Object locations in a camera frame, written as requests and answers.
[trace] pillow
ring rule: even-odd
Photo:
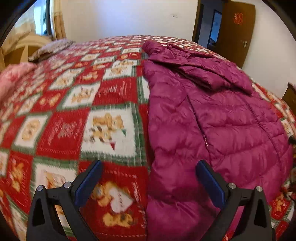
[[[36,64],[25,62],[9,65],[0,74],[0,103],[3,102],[3,99],[8,93],[13,91],[13,87],[15,86],[16,82],[21,77],[31,72],[33,69],[36,69],[36,67]]]
[[[68,48],[74,41],[68,39],[55,40],[42,48],[38,49],[29,57],[29,61],[36,61],[42,58],[49,58],[50,56],[56,54],[57,52]]]

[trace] magenta puffer jacket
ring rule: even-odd
[[[155,153],[148,240],[200,240],[219,209],[197,181],[197,162],[206,160],[238,187],[262,186],[269,202],[292,168],[292,146],[276,114],[235,64],[152,40],[143,49],[150,56],[144,74]]]

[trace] beige chair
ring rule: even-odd
[[[50,42],[52,40],[49,36],[30,33],[21,38],[4,56],[0,49],[0,71],[3,71],[9,64],[28,62],[28,57]]]

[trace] bolt head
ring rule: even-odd
[[[42,185],[40,185],[40,186],[37,187],[37,191],[42,191],[42,190],[43,190],[43,186]]]
[[[64,183],[63,186],[64,186],[64,188],[69,188],[71,186],[71,184],[72,184],[71,182],[66,182],[66,183]]]
[[[228,186],[231,189],[235,189],[236,188],[236,185],[234,183],[229,183]]]
[[[261,186],[257,186],[256,189],[257,189],[258,192],[262,192],[263,191],[263,188]]]

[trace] bed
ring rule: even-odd
[[[143,76],[146,40],[221,56],[173,37],[122,36],[76,43],[40,62],[23,76],[0,110],[0,208],[20,241],[38,185],[73,181],[92,160],[104,172],[81,210],[100,240],[146,240],[147,181],[153,162],[148,137],[149,88]],[[288,136],[295,116],[274,94],[253,88],[276,111]],[[294,213],[289,179],[270,202],[277,237]],[[62,209],[57,213],[70,240],[75,237]]]

